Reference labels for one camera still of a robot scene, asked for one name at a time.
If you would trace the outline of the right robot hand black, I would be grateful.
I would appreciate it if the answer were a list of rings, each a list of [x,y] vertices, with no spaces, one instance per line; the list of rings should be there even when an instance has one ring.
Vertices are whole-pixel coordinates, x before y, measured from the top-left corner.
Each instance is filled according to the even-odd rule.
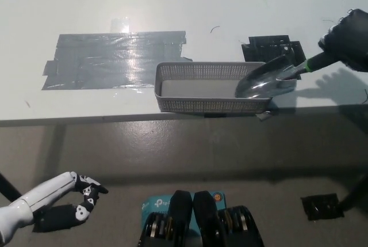
[[[367,12],[351,9],[319,40],[319,47],[347,67],[367,72]]]

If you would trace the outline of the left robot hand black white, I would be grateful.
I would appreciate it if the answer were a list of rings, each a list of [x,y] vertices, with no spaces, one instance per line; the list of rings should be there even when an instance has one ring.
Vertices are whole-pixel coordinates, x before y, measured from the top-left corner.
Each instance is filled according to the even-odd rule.
[[[54,204],[70,192],[79,192],[79,204]],[[76,172],[64,172],[45,181],[23,197],[33,213],[34,233],[66,230],[84,224],[93,211],[99,194],[109,191],[91,177]]]

